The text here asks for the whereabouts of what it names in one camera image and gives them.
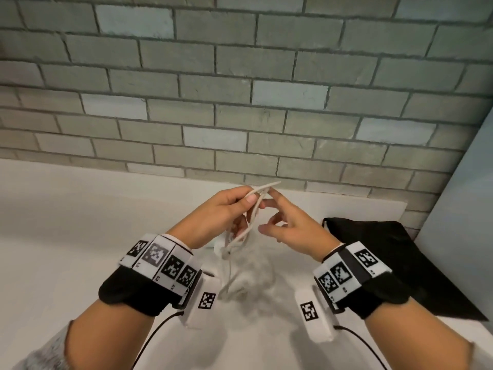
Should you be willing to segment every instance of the fingernail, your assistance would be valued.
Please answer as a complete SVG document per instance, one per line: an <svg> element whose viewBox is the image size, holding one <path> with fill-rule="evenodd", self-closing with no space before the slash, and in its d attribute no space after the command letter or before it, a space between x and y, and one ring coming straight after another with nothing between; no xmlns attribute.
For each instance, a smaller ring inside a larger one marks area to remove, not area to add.
<svg viewBox="0 0 493 370"><path fill-rule="evenodd" d="M249 197L246 198L246 201L249 202L250 204L253 204L255 201L257 201L257 196L250 195Z"/></svg>

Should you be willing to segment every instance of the hand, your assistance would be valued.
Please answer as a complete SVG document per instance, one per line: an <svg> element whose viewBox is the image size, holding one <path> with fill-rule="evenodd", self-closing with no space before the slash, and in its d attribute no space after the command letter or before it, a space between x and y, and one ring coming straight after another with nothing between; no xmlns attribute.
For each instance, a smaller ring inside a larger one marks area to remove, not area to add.
<svg viewBox="0 0 493 370"><path fill-rule="evenodd" d="M235 237L238 236L248 226L244 213L248 212L250 218L250 211L259 198L258 193L244 198L252 190L250 186L241 186L219 191L167 234L175 236L192 249L203 247L231 226ZM265 208L265 205L261 203L260 208Z"/></svg>
<svg viewBox="0 0 493 370"><path fill-rule="evenodd" d="M272 199L264 199L265 206L276 208L279 212L267 224L258 227L261 234L276 238L278 242L319 262L339 246L340 241L329 231L274 188L269 189L269 194ZM279 222L286 224L276 226Z"/></svg>

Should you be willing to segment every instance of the gray sleeve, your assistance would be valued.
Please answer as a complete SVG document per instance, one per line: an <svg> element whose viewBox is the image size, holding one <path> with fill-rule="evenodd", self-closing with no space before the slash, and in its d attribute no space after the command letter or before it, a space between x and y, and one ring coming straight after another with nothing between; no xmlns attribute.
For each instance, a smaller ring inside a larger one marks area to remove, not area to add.
<svg viewBox="0 0 493 370"><path fill-rule="evenodd" d="M470 370L491 370L493 369L493 357L486 353L484 349L474 344Z"/></svg>
<svg viewBox="0 0 493 370"><path fill-rule="evenodd" d="M12 370L70 370L65 360L65 339L69 326L66 325L43 347L28 354Z"/></svg>

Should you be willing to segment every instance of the left hand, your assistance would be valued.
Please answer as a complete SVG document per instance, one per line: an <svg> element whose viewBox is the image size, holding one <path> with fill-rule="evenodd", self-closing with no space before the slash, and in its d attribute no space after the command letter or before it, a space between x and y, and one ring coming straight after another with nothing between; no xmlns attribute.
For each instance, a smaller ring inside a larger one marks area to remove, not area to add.
<svg viewBox="0 0 493 370"><path fill-rule="evenodd" d="M166 233L191 249L203 247L231 225L236 237L248 227L244 213L249 212L250 218L250 209L259 198L258 193L244 198L252 190L250 186L241 186L219 191Z"/></svg>

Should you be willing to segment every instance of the black cable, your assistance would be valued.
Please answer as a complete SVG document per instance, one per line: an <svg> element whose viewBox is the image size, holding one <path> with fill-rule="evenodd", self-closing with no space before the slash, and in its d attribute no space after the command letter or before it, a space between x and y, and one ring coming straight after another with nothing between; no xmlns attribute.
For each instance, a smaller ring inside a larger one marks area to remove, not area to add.
<svg viewBox="0 0 493 370"><path fill-rule="evenodd" d="M159 326L157 326L156 330L154 330L154 332L151 334L151 336L149 336L149 339L147 339L147 341L145 342L144 346L140 350L139 355L137 356L137 358L135 359L134 364L132 365L132 368L134 368L135 365L137 364L137 361L139 361L141 355L144 353L144 350L145 350L146 346L149 344L149 342L151 341L152 337L154 335L156 335L157 330L159 330L163 326L163 324L165 324L166 322L168 322L171 318L178 317L178 316L183 315L183 314L184 314L183 311L176 312L175 314L172 314L169 317L167 317L163 322L161 322L159 324Z"/></svg>
<svg viewBox="0 0 493 370"><path fill-rule="evenodd" d="M365 340L361 336L359 336L353 330L350 330L350 329L348 329L347 327L344 327L344 326L334 325L334 328L336 330L346 330L347 332L350 332L351 334L353 334L354 336L356 336L358 339L360 339L368 347L368 349L371 350L371 353L373 353L373 355L377 358L377 360L380 362L380 364L382 365L382 367L385 370L388 370L387 367L382 362L382 360L380 359L380 357L378 356L378 354L373 350L372 347L370 347L370 344L368 344L367 342L365 342Z"/></svg>

